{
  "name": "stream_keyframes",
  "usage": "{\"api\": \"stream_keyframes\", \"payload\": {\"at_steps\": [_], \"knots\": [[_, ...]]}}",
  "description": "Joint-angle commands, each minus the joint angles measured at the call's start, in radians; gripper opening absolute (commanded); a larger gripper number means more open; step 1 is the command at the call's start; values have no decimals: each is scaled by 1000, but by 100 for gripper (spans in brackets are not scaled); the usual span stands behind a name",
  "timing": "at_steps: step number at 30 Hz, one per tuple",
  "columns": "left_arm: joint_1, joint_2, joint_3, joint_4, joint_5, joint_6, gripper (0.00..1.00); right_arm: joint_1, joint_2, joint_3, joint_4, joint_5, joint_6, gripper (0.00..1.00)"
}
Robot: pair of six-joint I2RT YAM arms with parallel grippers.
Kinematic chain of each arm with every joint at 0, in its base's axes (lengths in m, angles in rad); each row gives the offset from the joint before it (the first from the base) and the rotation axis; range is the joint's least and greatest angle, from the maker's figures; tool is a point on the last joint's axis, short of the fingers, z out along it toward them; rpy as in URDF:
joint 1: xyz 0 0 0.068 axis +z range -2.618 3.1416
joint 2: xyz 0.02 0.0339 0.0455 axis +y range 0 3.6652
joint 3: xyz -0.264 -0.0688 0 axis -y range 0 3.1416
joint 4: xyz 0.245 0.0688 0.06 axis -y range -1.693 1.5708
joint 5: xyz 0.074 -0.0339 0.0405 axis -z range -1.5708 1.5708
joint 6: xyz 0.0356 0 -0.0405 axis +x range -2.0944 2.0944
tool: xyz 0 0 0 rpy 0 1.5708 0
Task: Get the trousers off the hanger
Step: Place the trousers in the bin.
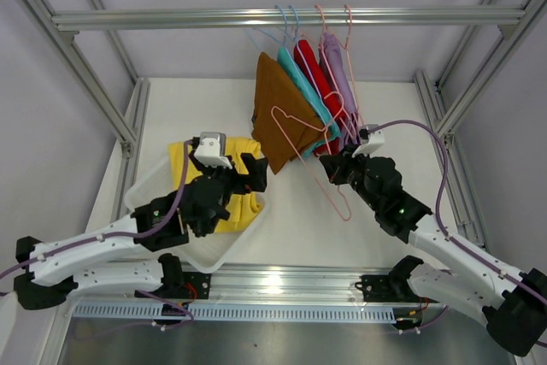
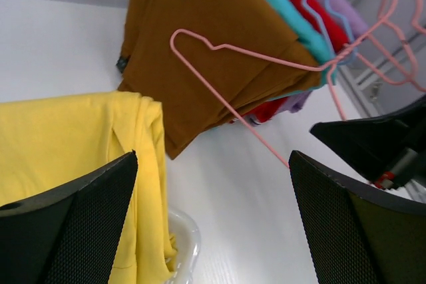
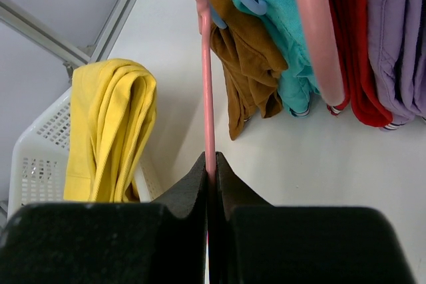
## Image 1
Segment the yellow trousers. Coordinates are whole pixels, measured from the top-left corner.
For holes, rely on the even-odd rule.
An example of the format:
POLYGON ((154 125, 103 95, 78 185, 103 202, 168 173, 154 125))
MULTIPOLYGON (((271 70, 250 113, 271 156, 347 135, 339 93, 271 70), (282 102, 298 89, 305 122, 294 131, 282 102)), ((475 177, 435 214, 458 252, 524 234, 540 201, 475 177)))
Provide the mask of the yellow trousers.
MULTIPOLYGON (((171 168, 173 188, 179 188, 183 166, 185 165, 184 144, 182 141, 168 145, 168 157, 171 168)), ((247 174, 240 155, 249 153, 255 159, 261 156, 261 144, 252 138, 228 137, 226 141, 226 154, 232 157, 236 169, 240 174, 247 174)), ((219 220, 215 233, 237 233, 244 231, 251 222, 261 213, 263 206, 258 203, 256 193, 238 195, 233 194, 226 206, 230 218, 219 220)))

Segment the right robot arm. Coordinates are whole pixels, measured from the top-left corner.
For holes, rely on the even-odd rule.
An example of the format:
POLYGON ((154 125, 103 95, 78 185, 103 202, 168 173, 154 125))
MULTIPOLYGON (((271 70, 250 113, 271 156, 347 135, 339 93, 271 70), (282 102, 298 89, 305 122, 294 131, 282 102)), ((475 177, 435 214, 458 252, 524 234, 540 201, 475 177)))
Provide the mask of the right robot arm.
POLYGON ((438 214, 403 189, 402 175, 390 157, 370 156, 350 146, 321 156, 334 185, 350 188, 373 211, 390 236, 422 250, 445 265, 438 270, 412 256, 393 274, 393 297, 431 298, 476 320, 491 338, 514 356, 542 345, 546 331, 546 275, 524 272, 487 253, 443 226, 438 214))

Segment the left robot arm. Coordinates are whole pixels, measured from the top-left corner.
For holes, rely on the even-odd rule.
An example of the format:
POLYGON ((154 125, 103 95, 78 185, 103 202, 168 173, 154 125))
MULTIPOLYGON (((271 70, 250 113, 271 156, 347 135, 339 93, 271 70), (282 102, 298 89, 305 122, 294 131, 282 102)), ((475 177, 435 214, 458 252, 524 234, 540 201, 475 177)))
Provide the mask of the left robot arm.
POLYGON ((170 250, 231 226, 246 231, 262 212, 256 196, 268 186, 268 159, 258 151, 230 154, 222 133, 204 132, 169 148, 174 188, 94 233, 16 244, 13 289, 26 310, 42 310, 86 293, 136 297, 191 296, 170 250))

